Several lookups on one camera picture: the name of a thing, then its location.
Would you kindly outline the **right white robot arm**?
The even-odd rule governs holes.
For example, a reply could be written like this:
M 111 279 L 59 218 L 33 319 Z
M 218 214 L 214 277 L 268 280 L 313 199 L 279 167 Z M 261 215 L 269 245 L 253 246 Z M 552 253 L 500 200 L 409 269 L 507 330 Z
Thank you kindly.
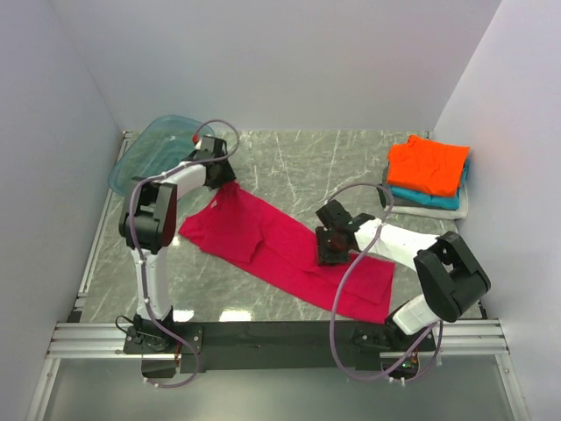
M 456 322 L 491 288 L 491 282 L 464 239 L 456 232 L 424 234 L 389 225 L 361 213 L 352 216 L 337 200 L 317 211 L 318 262 L 348 264 L 334 297 L 338 304 L 344 285 L 366 261 L 368 254 L 413 270 L 422 288 L 381 324 L 360 337 L 379 352 L 406 350 L 421 342 L 438 322 Z

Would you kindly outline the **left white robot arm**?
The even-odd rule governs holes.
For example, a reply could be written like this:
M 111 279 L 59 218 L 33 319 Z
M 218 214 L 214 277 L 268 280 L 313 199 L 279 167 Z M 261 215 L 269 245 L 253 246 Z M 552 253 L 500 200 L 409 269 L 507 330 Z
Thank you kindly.
M 119 220 L 119 234 L 125 239 L 134 261 L 138 305 L 127 341 L 149 352 L 198 351 L 200 333 L 191 337 L 174 321 L 167 286 L 167 249 L 177 231 L 177 203 L 187 193 L 206 187 L 217 189 L 236 179 L 224 139 L 194 136 L 195 148 L 170 169 L 145 178 L 134 177 Z

